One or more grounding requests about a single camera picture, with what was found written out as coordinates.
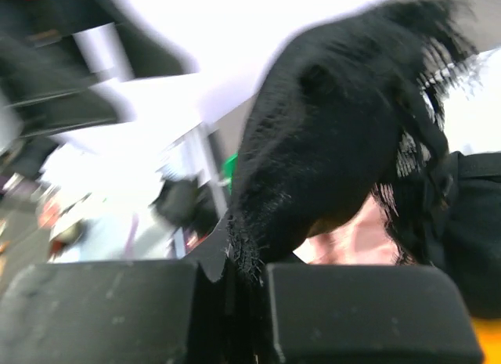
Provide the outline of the black lace bra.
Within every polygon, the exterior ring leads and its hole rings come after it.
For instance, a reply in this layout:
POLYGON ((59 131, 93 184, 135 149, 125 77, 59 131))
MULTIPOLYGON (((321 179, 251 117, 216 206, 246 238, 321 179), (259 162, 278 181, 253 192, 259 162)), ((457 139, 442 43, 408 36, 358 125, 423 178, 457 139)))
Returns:
POLYGON ((477 49, 459 0, 386 2, 312 27, 271 66, 232 177, 243 279, 350 221, 368 196, 399 261, 452 278, 472 316, 500 316, 500 155, 449 150, 442 95, 477 49))

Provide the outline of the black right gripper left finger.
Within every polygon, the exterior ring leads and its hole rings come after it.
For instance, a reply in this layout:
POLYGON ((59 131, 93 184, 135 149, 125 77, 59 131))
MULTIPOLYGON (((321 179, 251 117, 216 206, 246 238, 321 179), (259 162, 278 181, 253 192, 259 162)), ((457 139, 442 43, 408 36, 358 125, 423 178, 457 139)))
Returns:
POLYGON ((192 262, 32 265, 1 300, 1 360, 220 363, 220 306, 192 262))

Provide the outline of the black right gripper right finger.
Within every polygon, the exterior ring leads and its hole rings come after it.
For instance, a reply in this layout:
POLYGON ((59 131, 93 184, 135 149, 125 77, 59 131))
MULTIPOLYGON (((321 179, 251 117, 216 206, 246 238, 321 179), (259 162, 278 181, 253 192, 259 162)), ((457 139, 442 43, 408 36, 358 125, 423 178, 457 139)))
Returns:
POLYGON ((274 264, 267 363, 481 363, 456 286, 426 266, 274 264))

